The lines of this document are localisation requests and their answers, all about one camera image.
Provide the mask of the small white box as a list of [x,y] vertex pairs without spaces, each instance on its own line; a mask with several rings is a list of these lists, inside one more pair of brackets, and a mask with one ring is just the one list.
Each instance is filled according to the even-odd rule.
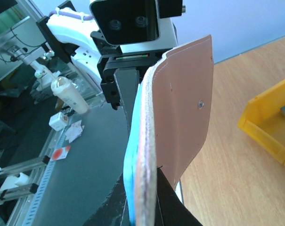
[[55,131],[60,131],[68,125],[69,118],[62,112],[52,115],[49,119],[49,126]]

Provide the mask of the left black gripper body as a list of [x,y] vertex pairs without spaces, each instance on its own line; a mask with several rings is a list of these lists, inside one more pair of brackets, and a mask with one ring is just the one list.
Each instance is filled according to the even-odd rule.
[[138,71],[136,82],[141,83],[147,69],[156,64],[161,58],[161,50],[138,50],[132,53],[123,53],[121,46],[109,44],[102,32],[94,31],[90,34],[96,44],[101,57],[97,64],[97,69],[101,77],[101,88],[106,98],[114,110],[120,106],[120,95],[114,73],[118,69],[134,68]]

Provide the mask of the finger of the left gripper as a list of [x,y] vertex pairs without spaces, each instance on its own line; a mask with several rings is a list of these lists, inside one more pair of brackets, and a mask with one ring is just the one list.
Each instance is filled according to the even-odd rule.
[[134,102],[138,90],[139,71],[135,67],[119,68],[114,72],[114,79],[124,110],[128,132],[131,129]]

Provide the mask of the pink leather card holder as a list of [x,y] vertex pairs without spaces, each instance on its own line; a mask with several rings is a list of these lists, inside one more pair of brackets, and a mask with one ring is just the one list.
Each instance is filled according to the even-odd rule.
[[148,68],[136,94],[123,182],[132,226],[155,224],[159,186],[174,191],[206,140],[212,37],[174,47]]

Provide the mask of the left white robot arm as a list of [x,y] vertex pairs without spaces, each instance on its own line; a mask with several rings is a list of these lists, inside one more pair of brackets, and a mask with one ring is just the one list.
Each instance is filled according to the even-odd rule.
[[130,127],[138,85],[164,52],[151,47],[159,39],[157,1],[96,0],[85,14],[67,0],[37,25],[61,60],[81,70],[113,109],[123,108]]

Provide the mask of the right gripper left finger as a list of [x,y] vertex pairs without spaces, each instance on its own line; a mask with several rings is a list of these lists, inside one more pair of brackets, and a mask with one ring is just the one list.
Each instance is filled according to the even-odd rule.
[[105,201],[83,226],[129,226],[129,213],[123,174],[117,179]]

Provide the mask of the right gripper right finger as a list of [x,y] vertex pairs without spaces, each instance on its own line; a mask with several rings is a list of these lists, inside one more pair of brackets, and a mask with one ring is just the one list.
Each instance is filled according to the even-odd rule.
[[200,226],[201,223],[191,214],[177,197],[161,168],[157,168],[157,226]]

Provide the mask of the pink-circle card on desk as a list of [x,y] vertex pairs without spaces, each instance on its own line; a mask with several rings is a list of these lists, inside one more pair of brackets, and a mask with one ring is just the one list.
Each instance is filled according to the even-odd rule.
[[71,149],[70,145],[56,149],[54,151],[54,153],[52,154],[50,160],[51,161],[57,161],[57,160],[65,159],[67,157],[70,149]]

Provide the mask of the yellow three-compartment bin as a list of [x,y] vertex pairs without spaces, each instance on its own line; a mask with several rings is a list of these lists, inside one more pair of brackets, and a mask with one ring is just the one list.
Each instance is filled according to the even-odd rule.
[[238,127],[285,166],[285,79],[249,100]]

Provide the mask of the white plastic bottle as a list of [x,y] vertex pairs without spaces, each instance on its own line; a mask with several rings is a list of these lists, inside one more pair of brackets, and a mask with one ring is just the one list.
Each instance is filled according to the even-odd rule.
[[72,81],[66,77],[57,77],[51,82],[51,90],[55,96],[75,110],[78,114],[84,114],[89,106]]

